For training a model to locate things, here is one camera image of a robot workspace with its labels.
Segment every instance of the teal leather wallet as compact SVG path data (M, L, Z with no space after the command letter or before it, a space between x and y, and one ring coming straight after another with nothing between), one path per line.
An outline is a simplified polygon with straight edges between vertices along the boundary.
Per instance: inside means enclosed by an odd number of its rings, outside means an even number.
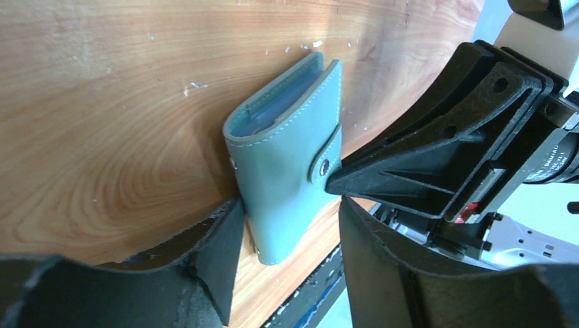
M324 70L310 53L244 101L223 135L259 261L287 258L318 212L337 196L326 180L341 167L341 62Z

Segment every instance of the wooden board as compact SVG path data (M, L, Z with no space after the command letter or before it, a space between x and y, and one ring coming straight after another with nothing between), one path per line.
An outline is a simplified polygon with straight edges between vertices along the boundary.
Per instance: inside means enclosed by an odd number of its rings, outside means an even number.
M119 261L199 221L236 193L225 118L318 40L328 62L344 62L351 153L422 94L482 4L2 2L0 251ZM258 264L246 238L233 327L262 323L311 272L337 242L331 218L277 268Z

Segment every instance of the card holder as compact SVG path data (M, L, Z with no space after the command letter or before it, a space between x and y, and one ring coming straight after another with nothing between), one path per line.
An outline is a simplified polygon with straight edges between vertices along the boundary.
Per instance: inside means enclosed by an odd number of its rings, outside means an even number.
M259 261L292 252L313 218L337 196L326 180L341 167L341 62L324 70L311 53L243 102L223 135Z

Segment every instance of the hole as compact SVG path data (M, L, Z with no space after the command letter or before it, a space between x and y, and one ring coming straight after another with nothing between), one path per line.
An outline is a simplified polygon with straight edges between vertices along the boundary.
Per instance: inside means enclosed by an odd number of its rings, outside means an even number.
M492 91L495 94L499 94L499 93L505 91L508 86L509 86L509 82L507 81L507 79L505 79L503 77L501 79L496 80L496 82L494 83L494 87L492 87Z
M456 132L458 132L458 128L454 125L451 125L451 126L447 126L446 128L444 128L440 132L440 135L442 135L443 137L445 137L447 139L452 139L456 136Z
M567 210L571 214L579 214L579 202L570 202L567 204Z
M129 258L127 258L123 263L140 263L145 262L146 260L150 260L152 257L147 253L138 253Z
M555 115L555 113L557 112L557 105L550 103L547 106L545 106L545 115L547 116L553 116Z

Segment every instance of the red component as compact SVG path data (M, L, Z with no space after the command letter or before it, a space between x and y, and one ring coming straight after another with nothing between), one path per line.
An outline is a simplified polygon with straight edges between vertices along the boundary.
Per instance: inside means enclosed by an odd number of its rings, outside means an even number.
M454 220L454 223L463 224L475 212L477 207L479 207L479 203L470 203L464 210L462 210L460 216Z

